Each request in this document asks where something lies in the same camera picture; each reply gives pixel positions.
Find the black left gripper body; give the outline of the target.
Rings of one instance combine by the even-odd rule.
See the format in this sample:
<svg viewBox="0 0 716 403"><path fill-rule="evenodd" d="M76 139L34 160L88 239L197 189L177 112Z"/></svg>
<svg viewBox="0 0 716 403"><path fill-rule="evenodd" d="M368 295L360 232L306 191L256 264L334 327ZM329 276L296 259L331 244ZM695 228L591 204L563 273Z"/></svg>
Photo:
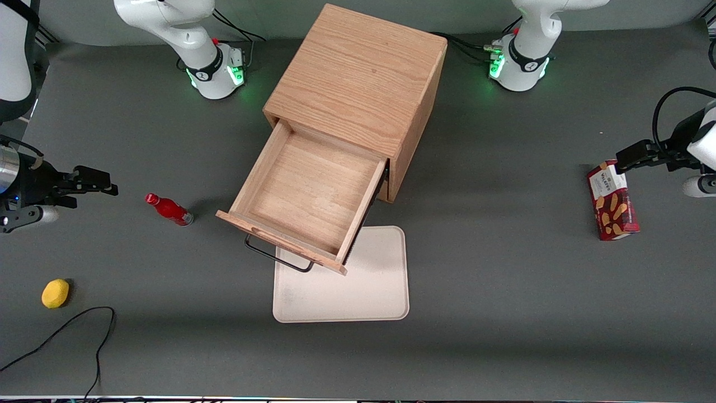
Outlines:
<svg viewBox="0 0 716 403"><path fill-rule="evenodd" d="M671 150L675 151L675 162L671 163L671 171L691 169L705 171L703 164L693 154L687 151L692 143L701 140L706 135L706 128L702 128L705 109L692 114L677 124L671 136Z"/></svg>

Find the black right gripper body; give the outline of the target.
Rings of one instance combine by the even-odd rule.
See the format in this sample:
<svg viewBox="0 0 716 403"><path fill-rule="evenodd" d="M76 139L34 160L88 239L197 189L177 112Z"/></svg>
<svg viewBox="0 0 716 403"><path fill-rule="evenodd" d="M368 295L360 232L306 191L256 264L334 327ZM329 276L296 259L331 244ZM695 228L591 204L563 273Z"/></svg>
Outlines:
<svg viewBox="0 0 716 403"><path fill-rule="evenodd" d="M34 205L55 206L55 168L44 162L36 170L25 159L3 161L3 211Z"/></svg>

